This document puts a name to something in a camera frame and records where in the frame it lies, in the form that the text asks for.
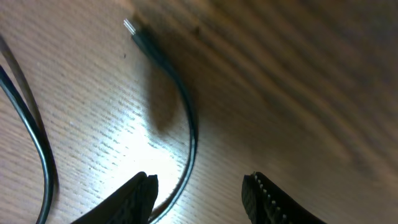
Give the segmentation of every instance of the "black cable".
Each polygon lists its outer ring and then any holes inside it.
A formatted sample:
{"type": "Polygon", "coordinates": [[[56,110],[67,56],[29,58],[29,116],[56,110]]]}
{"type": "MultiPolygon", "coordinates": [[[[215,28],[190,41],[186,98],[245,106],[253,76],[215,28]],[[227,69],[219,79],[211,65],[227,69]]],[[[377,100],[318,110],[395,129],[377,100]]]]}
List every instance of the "black cable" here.
{"type": "Polygon", "coordinates": [[[10,99],[12,105],[15,107],[19,117],[24,123],[28,133],[30,134],[30,137],[33,140],[33,143],[36,146],[37,152],[39,153],[44,175],[44,195],[42,208],[36,223],[44,224],[49,215],[54,190],[55,177],[53,172],[54,163],[52,159],[52,152],[51,149],[47,147],[45,139],[28,107],[25,105],[24,100],[18,93],[15,86],[12,84],[2,66],[0,66],[0,86],[10,99]]]}
{"type": "Polygon", "coordinates": [[[162,54],[162,52],[157,48],[150,34],[145,29],[141,29],[137,24],[133,26],[127,19],[124,20],[124,25],[130,31],[132,39],[137,44],[137,46],[176,84],[178,91],[182,97],[182,102],[187,113],[189,124],[190,151],[188,154],[188,162],[184,168],[179,182],[177,183],[176,188],[174,188],[168,199],[152,212],[151,217],[149,218],[149,223],[155,223],[159,221],[167,212],[170,211],[178,198],[181,196],[185,186],[187,186],[188,184],[188,180],[191,176],[197,153],[198,125],[195,116],[195,110],[193,108],[193,103],[188,93],[188,90],[185,88],[185,85],[183,84],[178,73],[174,70],[173,66],[171,66],[171,64],[162,54]]]}

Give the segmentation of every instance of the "light wood surface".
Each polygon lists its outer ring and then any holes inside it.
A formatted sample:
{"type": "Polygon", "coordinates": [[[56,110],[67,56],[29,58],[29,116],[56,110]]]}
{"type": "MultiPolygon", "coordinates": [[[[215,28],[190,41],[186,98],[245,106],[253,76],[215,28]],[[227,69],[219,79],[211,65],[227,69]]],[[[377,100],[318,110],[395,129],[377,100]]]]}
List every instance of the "light wood surface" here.
{"type": "MultiPolygon", "coordinates": [[[[240,191],[254,170],[328,223],[396,223],[396,3],[0,0],[57,164],[48,223],[74,221],[140,170],[159,175],[158,205],[185,165],[182,105],[129,39],[133,14],[200,124],[192,178],[161,223],[250,223],[240,191]]],[[[0,114],[0,223],[33,223],[39,157],[3,92],[0,114]]]]}

